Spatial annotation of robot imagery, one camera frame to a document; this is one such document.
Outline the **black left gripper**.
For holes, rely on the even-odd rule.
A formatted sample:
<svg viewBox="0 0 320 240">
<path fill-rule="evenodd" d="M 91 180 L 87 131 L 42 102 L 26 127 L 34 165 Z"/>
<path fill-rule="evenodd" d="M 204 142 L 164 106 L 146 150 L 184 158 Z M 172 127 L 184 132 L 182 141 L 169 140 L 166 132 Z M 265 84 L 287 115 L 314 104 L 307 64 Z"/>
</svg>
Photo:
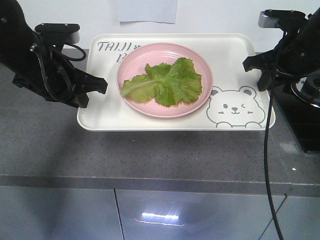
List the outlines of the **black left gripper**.
<svg viewBox="0 0 320 240">
<path fill-rule="evenodd" d="M 108 83 L 102 77 L 83 72 L 72 65 L 72 61 L 85 59 L 85 51 L 75 44 L 67 46 L 78 49 L 82 56 L 74 58 L 62 53 L 54 45 L 45 43 L 39 34 L 27 49 L 26 69 L 29 72 L 16 73 L 12 83 L 26 88 L 50 102 L 72 103 L 75 108 L 86 108 L 89 103 L 87 93 L 105 94 Z"/>
</svg>

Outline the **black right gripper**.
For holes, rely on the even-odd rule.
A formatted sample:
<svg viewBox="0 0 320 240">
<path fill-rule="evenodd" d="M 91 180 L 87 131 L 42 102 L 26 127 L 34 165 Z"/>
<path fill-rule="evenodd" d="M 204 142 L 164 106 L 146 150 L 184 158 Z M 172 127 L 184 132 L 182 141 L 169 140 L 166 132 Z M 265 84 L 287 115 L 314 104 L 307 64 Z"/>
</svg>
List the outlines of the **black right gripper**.
<svg viewBox="0 0 320 240">
<path fill-rule="evenodd" d="M 244 71 L 261 70 L 257 82 L 260 92 L 271 90 L 278 82 L 291 82 L 320 68 L 320 18 L 308 17 L 297 31 L 283 31 L 273 50 L 248 56 Z"/>
</svg>

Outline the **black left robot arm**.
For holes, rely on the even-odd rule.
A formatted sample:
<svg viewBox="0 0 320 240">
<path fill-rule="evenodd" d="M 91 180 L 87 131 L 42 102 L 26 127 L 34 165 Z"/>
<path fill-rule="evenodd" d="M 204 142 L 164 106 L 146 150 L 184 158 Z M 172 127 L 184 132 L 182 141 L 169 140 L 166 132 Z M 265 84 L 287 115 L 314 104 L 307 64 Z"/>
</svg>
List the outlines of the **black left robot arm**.
<svg viewBox="0 0 320 240">
<path fill-rule="evenodd" d="M 108 83 L 73 66 L 87 54 L 77 46 L 80 26 L 41 23 L 31 29 L 16 0 L 0 2 L 0 62 L 15 73 L 13 84 L 50 102 L 86 108 L 90 92 L 105 94 Z"/>
</svg>

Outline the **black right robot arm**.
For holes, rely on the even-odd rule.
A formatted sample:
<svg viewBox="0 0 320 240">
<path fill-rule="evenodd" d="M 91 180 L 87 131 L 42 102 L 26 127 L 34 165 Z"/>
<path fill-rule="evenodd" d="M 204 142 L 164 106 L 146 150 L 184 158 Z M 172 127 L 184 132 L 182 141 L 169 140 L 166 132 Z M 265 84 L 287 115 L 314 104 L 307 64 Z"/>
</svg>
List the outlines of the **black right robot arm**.
<svg viewBox="0 0 320 240">
<path fill-rule="evenodd" d="M 283 31 L 274 49 L 248 56 L 243 61 L 246 72 L 261 70 L 257 88 L 293 83 L 320 69 L 320 11 L 306 15 L 296 10 L 266 9 L 258 19 L 261 28 Z"/>
</svg>

